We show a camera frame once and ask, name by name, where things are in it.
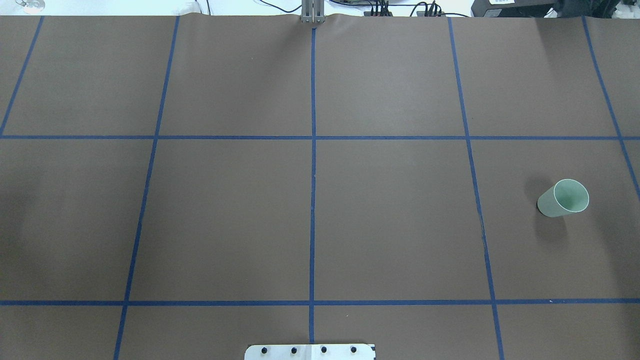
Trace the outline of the light green plastic cup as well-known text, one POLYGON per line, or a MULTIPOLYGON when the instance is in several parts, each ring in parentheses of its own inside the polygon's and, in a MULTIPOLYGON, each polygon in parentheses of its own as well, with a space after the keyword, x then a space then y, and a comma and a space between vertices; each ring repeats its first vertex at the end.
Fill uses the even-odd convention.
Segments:
POLYGON ((589 204, 589 192, 582 183, 572 178, 559 180, 536 201, 539 212, 549 218, 579 214, 589 204))

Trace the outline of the black small computer box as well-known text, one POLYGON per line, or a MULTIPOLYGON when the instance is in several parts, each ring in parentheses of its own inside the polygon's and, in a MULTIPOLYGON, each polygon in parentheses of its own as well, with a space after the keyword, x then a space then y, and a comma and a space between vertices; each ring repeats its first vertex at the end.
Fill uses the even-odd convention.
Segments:
POLYGON ((555 0, 474 0, 474 18, 544 18, 555 0))

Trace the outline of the aluminium frame post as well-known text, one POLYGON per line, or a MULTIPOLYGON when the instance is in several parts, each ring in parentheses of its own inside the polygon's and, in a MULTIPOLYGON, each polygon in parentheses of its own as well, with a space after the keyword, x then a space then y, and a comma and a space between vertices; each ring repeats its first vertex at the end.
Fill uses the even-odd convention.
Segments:
POLYGON ((301 22, 304 24, 322 24, 326 21, 324 0, 302 0, 301 22))

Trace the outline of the brown paper table mat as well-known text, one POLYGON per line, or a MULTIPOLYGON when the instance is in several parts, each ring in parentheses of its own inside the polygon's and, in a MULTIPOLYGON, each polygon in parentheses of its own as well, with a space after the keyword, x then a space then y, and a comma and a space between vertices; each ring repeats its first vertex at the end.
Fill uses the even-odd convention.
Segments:
POLYGON ((636 19, 2 16, 1 358, 637 360, 638 66, 636 19))

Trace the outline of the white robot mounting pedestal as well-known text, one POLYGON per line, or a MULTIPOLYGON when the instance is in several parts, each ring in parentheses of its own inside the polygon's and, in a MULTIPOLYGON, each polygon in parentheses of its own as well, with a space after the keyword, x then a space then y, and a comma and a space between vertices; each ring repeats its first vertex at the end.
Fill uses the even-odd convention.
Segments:
POLYGON ((375 346, 365 343, 255 344, 245 360, 375 360, 375 346))

